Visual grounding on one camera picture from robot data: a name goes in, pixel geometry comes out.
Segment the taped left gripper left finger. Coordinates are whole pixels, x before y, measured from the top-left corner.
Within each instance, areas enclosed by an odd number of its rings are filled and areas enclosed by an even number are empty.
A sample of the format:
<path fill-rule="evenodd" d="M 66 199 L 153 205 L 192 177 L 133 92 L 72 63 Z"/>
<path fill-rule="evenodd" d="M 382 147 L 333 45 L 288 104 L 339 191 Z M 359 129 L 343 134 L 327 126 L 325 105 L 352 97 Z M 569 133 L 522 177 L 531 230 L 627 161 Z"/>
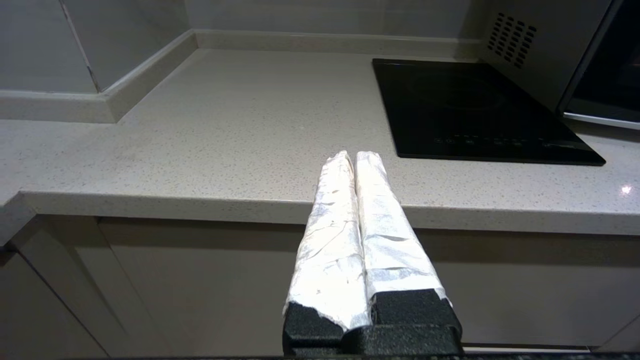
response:
<path fill-rule="evenodd" d="M 355 171 L 345 150 L 327 158 L 283 308 L 285 351 L 338 351 L 371 325 Z"/>

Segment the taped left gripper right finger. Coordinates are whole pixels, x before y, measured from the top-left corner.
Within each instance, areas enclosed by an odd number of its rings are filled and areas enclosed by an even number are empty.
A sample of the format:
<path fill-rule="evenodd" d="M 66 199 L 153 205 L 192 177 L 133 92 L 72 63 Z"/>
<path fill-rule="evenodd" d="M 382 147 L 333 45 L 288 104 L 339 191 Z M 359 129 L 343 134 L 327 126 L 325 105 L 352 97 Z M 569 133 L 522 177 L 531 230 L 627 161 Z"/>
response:
<path fill-rule="evenodd" d="M 355 173 L 365 257 L 365 326 L 437 326 L 461 333 L 434 265 L 391 189 L 381 156 L 358 152 Z"/>

